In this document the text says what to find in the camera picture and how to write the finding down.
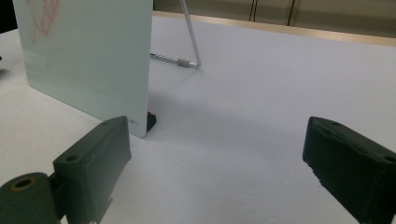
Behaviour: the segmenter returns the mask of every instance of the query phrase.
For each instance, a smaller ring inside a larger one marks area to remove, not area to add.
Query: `glass board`
[[[146,134],[152,1],[14,0],[29,85]]]

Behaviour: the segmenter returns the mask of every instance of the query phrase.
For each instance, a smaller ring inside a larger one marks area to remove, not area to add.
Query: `wall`
[[[190,13],[248,21],[252,0],[186,0]],[[155,0],[181,12],[179,0]],[[256,22],[396,37],[396,0],[258,0]]]

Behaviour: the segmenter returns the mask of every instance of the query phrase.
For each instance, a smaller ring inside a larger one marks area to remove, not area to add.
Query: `frosted glass panel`
[[[146,134],[152,1],[14,0],[29,84]]]

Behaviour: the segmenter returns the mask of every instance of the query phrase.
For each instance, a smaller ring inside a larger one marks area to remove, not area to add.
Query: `white table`
[[[350,224],[303,162],[310,116],[396,149],[396,48],[194,23],[200,70],[151,62],[158,123],[103,223]],[[152,52],[193,59],[183,20],[154,18]],[[16,31],[0,35],[0,184],[51,163],[100,120],[28,87]]]

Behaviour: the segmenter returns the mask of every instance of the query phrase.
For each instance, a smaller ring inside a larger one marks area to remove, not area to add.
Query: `metal stand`
[[[195,58],[196,58],[197,62],[196,62],[196,63],[192,63],[192,62],[190,62],[189,60],[185,60],[185,59],[174,59],[174,58],[162,56],[162,55],[155,54],[155,53],[150,53],[150,58],[151,58],[151,59],[154,59],[154,60],[166,62],[166,63],[176,64],[176,65],[181,66],[181,67],[194,67],[194,68],[199,68],[199,67],[201,66],[201,58],[200,58],[200,56],[199,56],[198,47],[197,47],[197,42],[196,42],[196,39],[195,39],[194,31],[193,31],[193,29],[192,29],[192,23],[191,23],[190,13],[189,13],[189,11],[187,10],[186,1],[185,1],[185,0],[180,0],[180,3],[181,3],[181,7],[183,8],[183,12],[184,12],[184,16],[185,16],[185,18],[186,18],[187,26],[189,27],[189,33],[190,33],[191,43],[192,43],[192,46],[193,46],[193,48],[194,48]]]

